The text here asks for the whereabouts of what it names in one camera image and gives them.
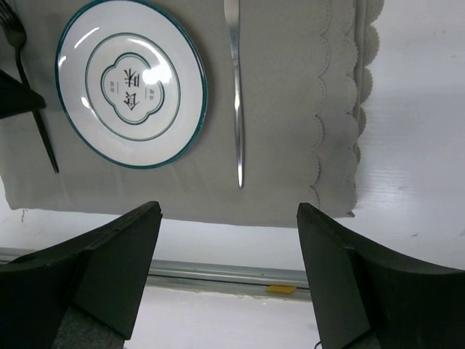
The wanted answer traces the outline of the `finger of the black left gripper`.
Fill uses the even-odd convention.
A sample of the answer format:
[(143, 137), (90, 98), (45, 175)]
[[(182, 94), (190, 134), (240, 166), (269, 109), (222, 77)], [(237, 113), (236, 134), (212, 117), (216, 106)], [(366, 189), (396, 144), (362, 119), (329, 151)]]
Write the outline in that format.
[(1, 71), (0, 117), (5, 119), (46, 107), (44, 98)]

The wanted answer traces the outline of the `white plate with teal rim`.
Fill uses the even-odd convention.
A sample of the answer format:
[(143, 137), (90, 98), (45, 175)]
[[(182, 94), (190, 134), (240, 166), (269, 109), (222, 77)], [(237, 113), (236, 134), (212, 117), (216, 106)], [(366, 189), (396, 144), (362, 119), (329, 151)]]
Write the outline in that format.
[(72, 128), (122, 167), (154, 169), (199, 136), (209, 89), (199, 52), (179, 21), (147, 1), (91, 1), (57, 45), (55, 81)]

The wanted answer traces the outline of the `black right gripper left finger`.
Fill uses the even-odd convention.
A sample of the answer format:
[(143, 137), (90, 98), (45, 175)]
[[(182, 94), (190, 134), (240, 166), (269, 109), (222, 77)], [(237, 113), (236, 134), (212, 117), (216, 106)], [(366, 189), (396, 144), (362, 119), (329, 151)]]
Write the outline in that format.
[(161, 226), (149, 201), (1, 266), (3, 348), (122, 348), (132, 336)]

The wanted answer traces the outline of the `grey cloth placemat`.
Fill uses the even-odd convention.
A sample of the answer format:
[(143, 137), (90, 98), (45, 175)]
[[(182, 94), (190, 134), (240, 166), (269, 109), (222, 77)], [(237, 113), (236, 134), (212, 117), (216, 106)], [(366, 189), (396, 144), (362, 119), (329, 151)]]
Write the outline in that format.
[(91, 1), (14, 1), (27, 34), (23, 63), (42, 112), (55, 174), (29, 114), (1, 122), (1, 178), (12, 209), (124, 214), (157, 201), (169, 219), (293, 227), (308, 202), (332, 217), (355, 207), (366, 69), (382, 1), (239, 1), (245, 181), (238, 187), (234, 79), (223, 1), (147, 1), (175, 17), (206, 72), (206, 119), (178, 160), (114, 164), (90, 149), (59, 100), (55, 58), (72, 16)]

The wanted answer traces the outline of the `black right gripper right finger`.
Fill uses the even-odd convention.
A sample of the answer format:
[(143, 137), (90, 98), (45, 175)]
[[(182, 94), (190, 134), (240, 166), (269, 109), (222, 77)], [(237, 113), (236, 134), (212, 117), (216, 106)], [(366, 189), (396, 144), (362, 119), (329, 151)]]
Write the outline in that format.
[(308, 203), (297, 225), (324, 348), (462, 348), (464, 272), (406, 256)]

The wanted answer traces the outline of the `dark metal fork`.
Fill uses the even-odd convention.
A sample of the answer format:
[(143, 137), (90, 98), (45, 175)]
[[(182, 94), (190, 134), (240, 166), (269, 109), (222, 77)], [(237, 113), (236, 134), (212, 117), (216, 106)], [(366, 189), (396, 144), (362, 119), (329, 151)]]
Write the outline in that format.
[[(33, 92), (25, 74), (21, 57), (23, 48), (25, 47), (27, 41), (27, 34), (23, 24), (20, 21), (20, 18), (15, 14), (11, 6), (4, 0), (1, 0), (1, 27), (4, 31), (8, 43), (15, 51), (15, 64), (20, 75), (22, 86), (25, 87), (29, 92)], [(54, 173), (58, 174), (60, 171), (57, 159), (55, 158), (47, 128), (39, 108), (34, 107), (32, 114)]]

